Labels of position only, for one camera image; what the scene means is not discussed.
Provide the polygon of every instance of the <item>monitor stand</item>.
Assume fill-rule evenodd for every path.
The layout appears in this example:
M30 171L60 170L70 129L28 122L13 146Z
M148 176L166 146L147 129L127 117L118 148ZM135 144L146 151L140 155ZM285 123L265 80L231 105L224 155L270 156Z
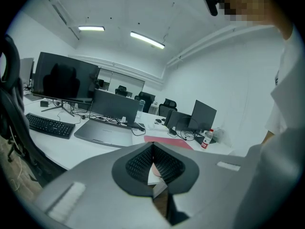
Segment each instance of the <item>monitor stand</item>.
M52 110L52 109L59 109L59 108L62 108L64 111L66 111L68 114L72 115L68 110L66 110L63 106L63 100L61 101L61 105L57 106L57 107L54 107L54 108L50 108L50 109L45 109L45 110L42 110L41 112L45 112L45 111L49 111L49 110Z

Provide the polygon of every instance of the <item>red label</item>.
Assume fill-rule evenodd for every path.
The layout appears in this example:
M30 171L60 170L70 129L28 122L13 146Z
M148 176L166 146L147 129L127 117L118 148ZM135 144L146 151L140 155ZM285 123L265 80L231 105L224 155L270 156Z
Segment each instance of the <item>red label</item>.
M201 147L203 147L204 149L207 149L208 144L206 144L206 143L202 142Z

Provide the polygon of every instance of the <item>white t-shirt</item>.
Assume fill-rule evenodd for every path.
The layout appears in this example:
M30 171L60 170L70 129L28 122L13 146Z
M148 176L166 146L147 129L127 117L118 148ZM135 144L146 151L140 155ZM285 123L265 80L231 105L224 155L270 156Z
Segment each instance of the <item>white t-shirt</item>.
M280 68L275 77L275 85L278 85L287 76L304 52L302 38L294 26L291 37L285 41L285 48L281 56ZM287 128L276 103L273 106L271 115L265 127L275 135L282 133Z

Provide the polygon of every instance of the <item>floor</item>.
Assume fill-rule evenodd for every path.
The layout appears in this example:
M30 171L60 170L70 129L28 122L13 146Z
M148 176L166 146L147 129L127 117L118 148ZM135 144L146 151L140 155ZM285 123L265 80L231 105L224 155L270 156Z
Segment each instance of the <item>floor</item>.
M0 137L0 165L2 166L11 188L24 200L33 202L42 191L42 187L35 181L35 177L28 165L22 161L15 152L11 154L12 162L8 162L7 154L10 147L11 145L8 144L8 141ZM167 208L167 189L155 198L153 203L165 217Z

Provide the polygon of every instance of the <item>water bottle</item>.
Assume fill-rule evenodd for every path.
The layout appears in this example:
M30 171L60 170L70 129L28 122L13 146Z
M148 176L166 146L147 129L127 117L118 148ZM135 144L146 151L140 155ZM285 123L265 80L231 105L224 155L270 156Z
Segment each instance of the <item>water bottle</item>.
M138 112L137 112L137 118L141 118L144 105L145 105L145 101L140 100L139 109L138 109Z
M210 144L210 141L211 141L211 139L213 137L213 131L214 131L213 129L210 129L209 132L205 133L204 140L203 140L203 142L201 144L201 147L203 147L204 149L208 148L208 145Z

